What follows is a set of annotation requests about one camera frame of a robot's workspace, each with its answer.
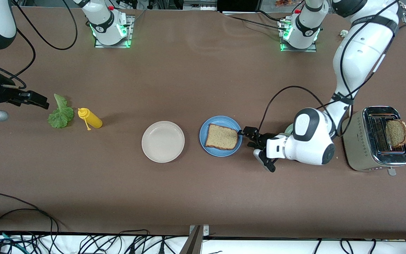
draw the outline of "mustard bottle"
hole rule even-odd
[[[90,130],[88,124],[90,124],[95,129],[98,129],[103,125],[103,121],[95,116],[95,114],[92,113],[88,108],[78,108],[78,116],[79,118],[84,120],[88,131]]]

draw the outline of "empty plate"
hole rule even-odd
[[[154,162],[173,161],[184,148],[184,133],[178,125],[161,121],[147,128],[142,137],[142,150]]]

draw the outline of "stainless steel toaster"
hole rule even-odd
[[[386,121],[400,119],[399,112],[388,106],[371,106],[356,112],[343,135],[345,155],[357,171],[387,169],[396,175],[395,168],[406,165],[406,145],[392,148],[386,137]],[[343,121],[343,129],[348,119]]]

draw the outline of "bread slice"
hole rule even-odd
[[[406,144],[406,124],[400,119],[386,122],[386,137],[392,147],[401,147]]]
[[[210,123],[205,146],[220,150],[233,150],[238,138],[237,131]]]

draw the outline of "brown table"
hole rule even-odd
[[[215,115],[257,126],[269,99],[287,85],[303,85],[328,101],[338,33],[349,28],[341,17],[327,16],[317,53],[281,52],[273,29],[210,11],[147,11],[132,48],[95,49],[76,9],[78,41],[58,51],[14,12],[37,50],[21,78],[48,96],[51,107],[0,105],[10,113],[0,122],[0,192],[50,212],[65,224],[61,230],[185,234],[189,224],[209,224],[225,236],[406,238],[406,166],[396,177],[356,172],[337,139],[329,164],[280,160],[270,173],[246,141],[233,156],[217,158],[198,140],[203,122]],[[26,13],[56,46],[73,40],[66,9]],[[273,24],[256,14],[242,17]],[[0,66],[12,72],[30,58],[21,37],[0,50]],[[88,132],[76,116],[67,128],[51,128],[53,93],[74,108],[90,108],[103,127]],[[406,120],[406,28],[356,99],[357,110],[369,105],[395,107]],[[263,131],[283,131],[300,109],[314,106],[307,93],[288,90],[271,106]],[[141,148],[145,129],[161,120],[178,124],[186,138],[180,157],[166,164],[150,161]],[[0,215],[18,207],[24,206],[0,197]],[[49,230],[49,221],[19,212],[2,229]]]

